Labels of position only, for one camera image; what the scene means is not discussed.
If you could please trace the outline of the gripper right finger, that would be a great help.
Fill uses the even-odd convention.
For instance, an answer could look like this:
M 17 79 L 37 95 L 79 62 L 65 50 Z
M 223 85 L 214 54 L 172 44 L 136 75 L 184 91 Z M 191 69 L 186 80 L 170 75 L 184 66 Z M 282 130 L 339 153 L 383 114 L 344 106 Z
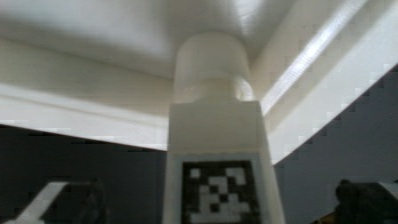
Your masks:
M 351 182 L 335 187 L 337 206 L 310 224 L 398 224 L 398 180 Z

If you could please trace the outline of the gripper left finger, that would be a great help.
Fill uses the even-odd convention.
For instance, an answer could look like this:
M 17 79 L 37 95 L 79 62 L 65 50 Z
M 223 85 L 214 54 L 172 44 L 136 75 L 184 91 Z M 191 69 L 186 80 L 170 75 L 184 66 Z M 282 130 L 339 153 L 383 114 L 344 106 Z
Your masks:
M 101 183 L 51 181 L 5 224 L 108 224 Z

